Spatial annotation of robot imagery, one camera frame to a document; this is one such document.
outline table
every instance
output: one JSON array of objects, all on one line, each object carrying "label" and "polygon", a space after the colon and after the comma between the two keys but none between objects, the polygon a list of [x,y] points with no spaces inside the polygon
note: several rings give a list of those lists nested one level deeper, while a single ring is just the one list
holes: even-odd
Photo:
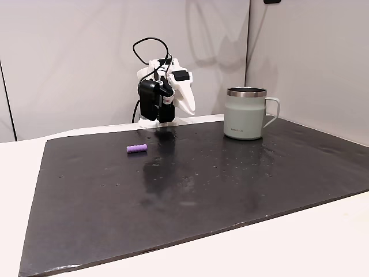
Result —
[{"label": "table", "polygon": [[[186,118],[182,123],[222,120],[223,115],[209,115]],[[140,129],[137,123],[103,126],[0,144],[2,276],[18,274],[45,142],[57,137],[135,129]],[[362,193],[251,226],[60,276],[368,276],[368,234],[369,193]]]}]

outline dark slate mat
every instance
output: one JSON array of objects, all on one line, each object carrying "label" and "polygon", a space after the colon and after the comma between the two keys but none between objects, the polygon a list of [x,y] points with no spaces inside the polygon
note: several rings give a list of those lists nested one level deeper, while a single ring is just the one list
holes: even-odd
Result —
[{"label": "dark slate mat", "polygon": [[[127,155],[143,143],[147,154]],[[256,141],[224,137],[223,122],[50,140],[20,276],[124,259],[368,191],[368,157],[367,147],[282,119]]]}]

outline light green mug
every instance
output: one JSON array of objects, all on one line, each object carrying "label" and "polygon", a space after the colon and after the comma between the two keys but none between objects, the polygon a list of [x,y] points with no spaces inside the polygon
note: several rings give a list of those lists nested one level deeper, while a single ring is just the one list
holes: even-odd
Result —
[{"label": "light green mug", "polygon": [[[278,103],[277,115],[264,125],[266,101]],[[278,98],[266,97],[266,89],[237,87],[228,88],[225,99],[224,134],[238,140],[256,140],[263,129],[279,116],[281,102]]]}]

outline mug lid rim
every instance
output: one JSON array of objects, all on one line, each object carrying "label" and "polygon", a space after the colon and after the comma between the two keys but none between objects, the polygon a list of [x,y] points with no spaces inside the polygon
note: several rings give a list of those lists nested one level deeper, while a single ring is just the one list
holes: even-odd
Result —
[{"label": "mug lid rim", "polygon": [[253,87],[233,87],[227,89],[228,96],[234,97],[264,97],[267,94],[267,90],[264,88],[253,88]]}]

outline purple object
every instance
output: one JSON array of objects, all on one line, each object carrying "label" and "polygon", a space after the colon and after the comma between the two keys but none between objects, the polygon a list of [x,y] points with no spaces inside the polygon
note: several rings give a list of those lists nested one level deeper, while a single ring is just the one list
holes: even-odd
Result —
[{"label": "purple object", "polygon": [[148,146],[146,144],[127,146],[127,153],[144,152],[147,150],[148,150]]}]

